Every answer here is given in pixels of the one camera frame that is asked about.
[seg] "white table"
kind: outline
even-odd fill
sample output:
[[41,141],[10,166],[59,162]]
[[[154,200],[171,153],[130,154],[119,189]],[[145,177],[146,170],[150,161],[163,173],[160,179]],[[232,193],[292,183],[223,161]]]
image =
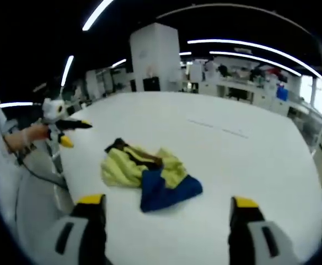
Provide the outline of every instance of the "white table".
[[[322,192],[309,149],[295,125],[256,106],[187,93],[124,93],[73,114],[92,122],[61,148],[76,202],[107,195],[106,255],[115,265],[228,264],[230,198],[254,199],[305,260],[322,235]],[[104,148],[117,137],[154,152],[172,150],[203,194],[144,214],[139,189],[107,187]]]

